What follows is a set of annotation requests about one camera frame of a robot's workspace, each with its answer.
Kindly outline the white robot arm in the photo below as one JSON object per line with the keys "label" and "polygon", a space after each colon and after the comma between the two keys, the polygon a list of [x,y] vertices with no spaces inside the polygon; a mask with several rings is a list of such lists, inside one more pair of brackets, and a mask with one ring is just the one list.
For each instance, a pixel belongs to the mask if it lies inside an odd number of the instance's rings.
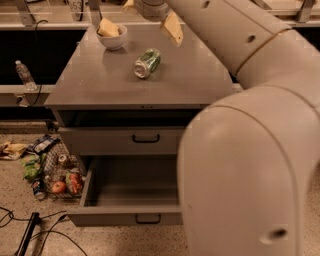
{"label": "white robot arm", "polygon": [[251,0],[128,0],[150,21],[174,11],[242,91],[202,110],[178,150],[190,256],[303,256],[319,163],[319,52]]}

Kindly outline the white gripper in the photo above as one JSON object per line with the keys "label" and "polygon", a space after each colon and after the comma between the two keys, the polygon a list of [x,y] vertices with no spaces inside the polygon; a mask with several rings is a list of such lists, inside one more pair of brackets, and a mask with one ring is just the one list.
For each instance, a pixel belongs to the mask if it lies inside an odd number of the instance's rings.
{"label": "white gripper", "polygon": [[122,7],[122,12],[132,15],[139,13],[152,22],[162,21],[161,32],[176,47],[181,46],[184,35],[178,16],[174,12],[170,12],[170,7],[165,0],[127,0]]}

